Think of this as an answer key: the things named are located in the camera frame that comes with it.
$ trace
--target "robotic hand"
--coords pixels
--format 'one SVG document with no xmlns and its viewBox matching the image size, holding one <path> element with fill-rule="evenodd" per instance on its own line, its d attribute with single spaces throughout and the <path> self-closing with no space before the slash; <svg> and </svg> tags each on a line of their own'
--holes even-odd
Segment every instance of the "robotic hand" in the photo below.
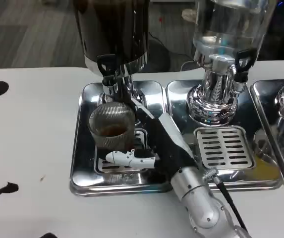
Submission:
<svg viewBox="0 0 284 238">
<path fill-rule="evenodd" d="M 137 118 L 149 134 L 150 148 L 160 159 L 154 155 L 141 158 L 137 151 L 131 150 L 127 154 L 110 152 L 106 160 L 118 165 L 165 171 L 179 200 L 189 212 L 190 223 L 198 237 L 250 238 L 246 230 L 234 225 L 228 210 L 211 193 L 191 149 L 170 115 L 164 113 L 156 119 L 138 101 L 131 100 Z"/>
</svg>

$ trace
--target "wire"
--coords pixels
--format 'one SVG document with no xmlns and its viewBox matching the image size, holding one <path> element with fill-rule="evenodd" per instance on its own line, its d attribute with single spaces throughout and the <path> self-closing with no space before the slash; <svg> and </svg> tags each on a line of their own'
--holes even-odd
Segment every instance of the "wire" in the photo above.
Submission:
<svg viewBox="0 0 284 238">
<path fill-rule="evenodd" d="M 164 47 L 167 49 L 167 47 L 163 44 L 163 42 L 162 42 L 158 37 L 153 36 L 151 32 L 148 32 L 148 34 L 150 34 L 150 36 L 151 36 L 154 40 L 158 41 L 162 46 L 164 46 Z M 173 55 L 186 56 L 187 58 L 193 60 L 192 57 L 190 57 L 190 56 L 187 55 L 187 54 L 172 52 L 172 51 L 170 51 L 169 49 L 167 49 L 167 50 L 168 50 L 169 53 L 171 53 L 171 54 L 173 54 Z"/>
<path fill-rule="evenodd" d="M 240 226 L 241 226 L 243 229 L 245 229 L 246 232 L 248 232 L 248 231 L 247 231 L 247 228 L 246 228 L 246 226 L 245 226 L 245 224 L 244 224 L 244 222 L 243 222 L 243 220 L 242 220 L 242 218 L 241 218 L 241 216 L 240 216 L 240 214 L 239 214 L 239 211 L 237 210 L 237 208 L 236 208 L 236 206 L 235 206 L 235 204 L 234 204 L 234 202 L 233 202 L 233 200 L 232 200 L 232 198 L 231 198 L 229 192 L 227 191 L 227 188 L 226 188 L 225 184 L 224 184 L 224 183 L 220 180 L 220 178 L 217 177 L 217 176 L 215 176 L 213 179 L 214 179 L 214 182 L 215 182 L 215 184 L 217 185 L 218 189 L 221 191 L 221 193 L 222 193 L 223 196 L 225 197 L 226 201 L 227 201 L 228 204 L 230 205 L 230 207 L 231 207 L 233 213 L 235 214 L 237 220 L 239 221 Z"/>
<path fill-rule="evenodd" d="M 180 72 L 182 72 L 182 68 L 183 68 L 187 63 L 194 63 L 194 61 L 192 60 L 192 61 L 186 61 L 186 62 L 184 62 L 184 63 L 181 65 L 181 67 L 180 67 Z"/>
</svg>

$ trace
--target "drink dispenser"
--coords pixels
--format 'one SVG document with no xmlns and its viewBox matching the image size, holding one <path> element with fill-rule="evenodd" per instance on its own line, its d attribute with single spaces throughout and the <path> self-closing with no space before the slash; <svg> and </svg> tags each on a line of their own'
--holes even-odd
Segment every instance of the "drink dispenser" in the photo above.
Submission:
<svg viewBox="0 0 284 238">
<path fill-rule="evenodd" d="M 87 67 L 102 75 L 105 100 L 139 98 L 131 75 L 147 63 L 149 0 L 73 0 Z"/>
<path fill-rule="evenodd" d="M 194 60 L 202 84 L 190 90 L 187 107 L 201 125 L 225 125 L 237 109 L 275 9 L 276 0 L 197 0 Z"/>
</svg>

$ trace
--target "white robotic finger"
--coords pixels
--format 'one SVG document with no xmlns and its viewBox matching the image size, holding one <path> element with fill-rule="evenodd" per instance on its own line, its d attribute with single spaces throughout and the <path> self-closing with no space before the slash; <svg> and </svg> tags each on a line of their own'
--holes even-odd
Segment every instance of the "white robotic finger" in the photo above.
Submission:
<svg viewBox="0 0 284 238">
<path fill-rule="evenodd" d="M 134 149 L 128 151 L 126 154 L 120 151 L 112 151 L 106 155 L 106 160 L 116 165 L 138 167 L 143 169 L 153 169 L 155 163 L 155 157 L 136 158 L 134 156 Z"/>
</svg>

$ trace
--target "stainless steel tray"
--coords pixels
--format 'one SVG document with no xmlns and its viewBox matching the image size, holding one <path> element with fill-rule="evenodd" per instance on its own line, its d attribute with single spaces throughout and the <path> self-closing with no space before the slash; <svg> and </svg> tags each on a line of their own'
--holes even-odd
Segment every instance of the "stainless steel tray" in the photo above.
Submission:
<svg viewBox="0 0 284 238">
<path fill-rule="evenodd" d="M 159 83 L 136 81 L 134 87 L 144 94 L 146 106 L 154 116 L 159 117 L 167 110 L 165 91 Z M 97 196 L 171 190 L 166 176 L 155 170 L 137 171 L 123 168 L 119 171 L 115 166 L 102 169 L 100 159 L 96 158 L 95 142 L 87 127 L 88 117 L 96 108 L 102 92 L 101 83 L 89 84 L 84 88 L 79 100 L 69 183 L 71 192 L 82 196 Z M 136 129 L 144 131 L 140 124 Z"/>
<path fill-rule="evenodd" d="M 187 112 L 186 98 L 189 90 L 201 83 L 201 80 L 181 80 L 171 82 L 166 88 L 168 97 L 169 113 L 177 124 L 185 141 L 190 145 L 194 154 L 200 160 L 198 148 L 194 144 L 193 132 L 200 127 Z M 261 129 L 261 123 L 253 102 L 245 90 L 238 97 L 238 110 L 230 125 L 241 126 L 246 131 L 248 146 L 252 148 L 255 166 L 246 169 L 227 169 L 219 170 L 219 176 L 225 182 L 229 190 L 262 190 L 275 189 L 281 185 L 279 168 L 273 160 L 267 158 L 263 160 L 257 153 L 254 143 L 254 134 Z M 217 190 L 216 185 L 210 181 L 209 186 L 212 190 Z"/>
<path fill-rule="evenodd" d="M 274 99 L 278 91 L 284 86 L 284 79 L 258 81 L 250 88 L 257 113 L 261 119 L 269 144 L 262 145 L 261 150 L 268 157 L 276 158 L 284 178 L 284 120 L 278 114 Z"/>
</svg>

